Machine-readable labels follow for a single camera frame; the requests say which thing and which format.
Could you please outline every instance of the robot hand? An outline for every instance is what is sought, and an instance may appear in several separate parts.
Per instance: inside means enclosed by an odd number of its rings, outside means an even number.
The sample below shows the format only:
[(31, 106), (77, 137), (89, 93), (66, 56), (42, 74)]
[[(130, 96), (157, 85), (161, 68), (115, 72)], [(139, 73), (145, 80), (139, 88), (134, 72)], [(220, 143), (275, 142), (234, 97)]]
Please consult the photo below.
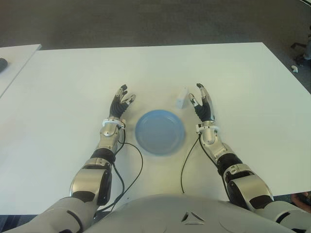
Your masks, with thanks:
[(194, 95), (192, 93), (190, 93), (189, 99), (194, 106), (195, 113), (198, 115), (198, 117), (200, 118), (200, 120), (202, 122), (204, 122), (204, 121), (215, 121), (213, 104), (212, 104), (212, 100), (211, 100), (208, 92), (206, 91), (205, 87), (202, 84), (197, 83), (196, 85), (201, 91), (202, 106), (195, 99)]
[(124, 84), (116, 92), (116, 95), (113, 98), (111, 106), (110, 106), (109, 118), (114, 117), (114, 118), (120, 119), (124, 111), (135, 100), (136, 95), (131, 95), (130, 98), (122, 100), (122, 98), (127, 94), (126, 89), (127, 89), (127, 86)]

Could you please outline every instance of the black wire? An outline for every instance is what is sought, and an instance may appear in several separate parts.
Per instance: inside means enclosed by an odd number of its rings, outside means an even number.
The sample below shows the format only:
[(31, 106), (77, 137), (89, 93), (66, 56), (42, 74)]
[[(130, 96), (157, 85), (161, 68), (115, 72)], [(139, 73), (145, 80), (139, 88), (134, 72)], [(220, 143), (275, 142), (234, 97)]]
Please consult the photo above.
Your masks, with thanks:
[[(118, 152), (123, 148), (123, 146), (124, 146), (124, 144), (125, 144), (125, 138), (126, 138), (125, 129), (123, 129), (123, 142), (122, 142), (121, 147), (116, 151), (115, 156), (116, 156), (116, 155), (118, 154)], [(100, 210), (96, 211), (97, 213), (102, 212), (102, 211), (105, 211), (106, 209), (109, 209), (111, 206), (113, 206), (115, 203), (117, 203), (117, 202), (119, 201), (119, 199), (122, 197), (123, 192), (124, 192), (124, 181), (123, 181), (121, 175), (119, 174), (119, 172), (118, 172), (118, 170), (117, 170), (116, 165), (115, 165), (114, 162), (112, 163), (112, 166), (113, 166), (113, 168), (114, 168), (114, 170), (115, 170), (115, 172), (116, 172), (118, 178), (119, 178), (120, 181), (121, 181), (121, 184), (122, 184), (122, 192), (121, 192), (120, 195), (117, 196), (117, 198), (114, 200), (113, 203), (111, 203), (110, 205), (106, 206), (106, 207), (103, 208), (103, 209), (100, 209)]]
[(223, 185), (224, 185), (224, 188), (225, 188), (225, 193), (227, 194), (227, 197), (228, 197), (229, 201), (231, 201), (229, 193), (228, 193), (228, 190), (227, 190), (226, 185), (225, 185), (224, 178), (223, 178), (223, 176), (221, 176), (221, 177), (222, 177), (222, 180), (223, 180)]
[(138, 173), (138, 175), (136, 176), (136, 178), (133, 180), (133, 182), (127, 187), (127, 189), (122, 193), (121, 197), (115, 202), (114, 206), (111, 208), (111, 211), (113, 210), (113, 208), (115, 207), (115, 205), (118, 203), (118, 201), (124, 196), (124, 194), (130, 189), (130, 187), (132, 187), (132, 185), (135, 183), (135, 181), (138, 179), (138, 177), (140, 176), (141, 174), (141, 171), (142, 171), (142, 168), (143, 168), (143, 165), (144, 165), (144, 160), (142, 158), (142, 154), (140, 152), (140, 150), (134, 146), (133, 144), (131, 143), (128, 143), (128, 142), (125, 142), (124, 144), (127, 144), (127, 145), (130, 145), (132, 147), (134, 147), (140, 154), (140, 157), (141, 157), (141, 167), (140, 167), (140, 171)]
[(139, 150), (136, 146), (134, 146), (133, 144), (128, 143), (128, 142), (125, 142), (125, 130), (124, 130), (123, 132), (124, 132), (124, 138), (123, 138), (122, 146), (120, 147), (120, 149), (124, 146), (124, 144), (127, 144), (127, 145), (130, 145), (130, 146), (134, 147), (134, 148), (139, 152), (139, 154), (140, 154), (140, 157), (141, 157), (141, 168), (140, 168), (140, 171), (139, 171), (138, 175), (136, 176), (136, 178), (133, 180), (133, 182), (132, 182), (132, 183), (127, 187), (127, 189), (124, 191), (124, 182), (123, 182), (123, 179), (122, 179), (121, 175), (119, 174), (119, 172), (118, 172), (118, 170), (117, 170), (115, 164), (113, 163), (114, 170), (116, 171), (116, 174), (118, 175), (118, 177), (120, 178), (120, 181), (122, 182), (122, 192), (120, 193), (120, 195), (117, 196), (117, 198), (115, 199), (115, 201), (114, 201), (113, 203), (111, 203), (109, 206), (107, 206), (107, 207), (105, 207), (105, 208), (103, 208), (103, 209), (98, 210), (97, 213), (98, 213), (98, 212), (102, 212), (102, 211), (104, 211), (104, 210), (106, 210), (106, 209), (109, 209), (111, 206), (112, 206), (112, 208), (111, 208), (111, 211), (112, 211), (112, 210), (114, 209), (115, 205), (118, 203), (118, 201), (124, 196), (124, 194), (130, 189), (130, 187), (132, 187), (132, 185), (133, 185), (133, 184), (135, 183), (135, 181), (138, 179), (138, 177), (139, 177), (140, 174), (141, 174), (142, 168), (143, 168), (143, 157), (142, 157), (142, 154), (141, 154), (140, 150)]
[[(203, 145), (202, 145), (202, 142), (201, 142), (201, 134), (200, 134), (199, 138), (200, 138), (199, 141), (200, 141), (200, 145), (201, 145), (202, 150), (204, 151), (204, 153), (207, 155), (207, 157), (211, 160), (211, 162), (212, 162), (212, 163), (216, 166), (216, 168), (217, 168), (216, 163), (212, 160), (212, 158), (211, 158), (211, 157), (209, 156), (209, 154), (205, 151), (205, 149), (204, 149), (204, 147), (203, 147)], [(223, 178), (223, 176), (221, 176), (221, 177), (222, 177), (222, 181), (223, 181), (223, 184), (224, 184), (225, 193), (227, 194), (227, 197), (228, 197), (228, 199), (230, 200), (230, 196), (229, 196), (229, 193), (228, 193), (228, 190), (227, 190), (227, 187), (226, 187), (224, 178)]]
[(189, 158), (189, 155), (190, 155), (192, 149), (194, 148), (195, 144), (198, 142), (199, 138), (200, 138), (200, 137), (198, 137), (198, 138), (195, 140), (194, 144), (192, 145), (192, 147), (191, 147), (191, 149), (190, 149), (190, 151), (189, 151), (189, 153), (188, 153), (188, 155), (187, 155), (187, 157), (186, 157), (186, 160), (185, 160), (185, 162), (184, 162), (183, 168), (181, 169), (181, 174), (180, 174), (180, 186), (181, 186), (181, 190), (182, 190), (183, 193), (185, 193), (184, 187), (183, 187), (183, 172), (184, 172), (184, 168), (185, 168), (186, 162), (187, 162), (187, 160), (188, 160), (188, 158)]
[(201, 134), (200, 134), (200, 136), (199, 136), (199, 141), (200, 141), (200, 145), (201, 145), (201, 148), (202, 148), (202, 150), (204, 151), (204, 153), (207, 155), (207, 157), (211, 160), (211, 162), (216, 166), (216, 168), (217, 168), (217, 165), (216, 165), (216, 163), (212, 160), (212, 158), (209, 156), (209, 154), (205, 151), (205, 149), (204, 149), (204, 147), (203, 147), (203, 145), (202, 145), (202, 142), (201, 142)]

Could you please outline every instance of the gray carpet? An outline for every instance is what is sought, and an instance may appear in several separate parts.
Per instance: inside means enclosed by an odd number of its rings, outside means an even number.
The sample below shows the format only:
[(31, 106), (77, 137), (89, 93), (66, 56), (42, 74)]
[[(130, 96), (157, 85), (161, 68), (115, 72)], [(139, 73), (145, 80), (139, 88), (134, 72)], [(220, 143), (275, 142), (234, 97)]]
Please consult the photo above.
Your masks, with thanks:
[[(0, 47), (264, 42), (291, 69), (303, 50), (290, 45), (306, 43), (311, 7), (299, 0), (0, 0), (0, 22)], [(310, 92), (310, 66), (294, 75)]]

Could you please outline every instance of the small white object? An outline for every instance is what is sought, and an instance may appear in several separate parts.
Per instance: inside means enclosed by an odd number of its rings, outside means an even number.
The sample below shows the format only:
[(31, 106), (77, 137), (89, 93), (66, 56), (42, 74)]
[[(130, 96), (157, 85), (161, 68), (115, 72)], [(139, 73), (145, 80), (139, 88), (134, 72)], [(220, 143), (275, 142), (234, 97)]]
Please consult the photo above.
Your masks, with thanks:
[(292, 66), (293, 72), (298, 73), (298, 67), (297, 66)]
[(184, 101), (185, 101), (185, 98), (186, 96), (188, 95), (188, 88), (187, 87), (184, 87), (182, 89), (182, 91), (179, 93), (178, 97), (177, 97), (177, 102), (176, 102), (176, 107), (177, 108), (183, 108), (183, 105), (184, 105)]

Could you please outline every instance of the white table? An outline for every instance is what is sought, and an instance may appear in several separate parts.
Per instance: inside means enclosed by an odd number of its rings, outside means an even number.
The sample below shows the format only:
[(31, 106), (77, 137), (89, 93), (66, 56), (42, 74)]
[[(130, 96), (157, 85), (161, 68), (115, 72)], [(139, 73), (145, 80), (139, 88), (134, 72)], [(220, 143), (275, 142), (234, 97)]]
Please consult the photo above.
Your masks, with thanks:
[(0, 98), (31, 56), (40, 48), (41, 45), (22, 45), (0, 48), (0, 58), (4, 58), (8, 62), (7, 68), (0, 72)]
[[(274, 195), (311, 190), (311, 96), (263, 43), (37, 51), (0, 99), (0, 214), (38, 214), (69, 192), (93, 153), (116, 90), (137, 99), (125, 112), (127, 140), (135, 124), (165, 109), (184, 123), (183, 146), (167, 156), (142, 150), (144, 168), (118, 205), (158, 193), (180, 193), (180, 171), (199, 118), (182, 87), (209, 91), (224, 142)], [(126, 186), (140, 168), (129, 146), (116, 166)], [(220, 176), (199, 145), (184, 172), (189, 195), (226, 200)], [(111, 202), (121, 184), (113, 174)]]

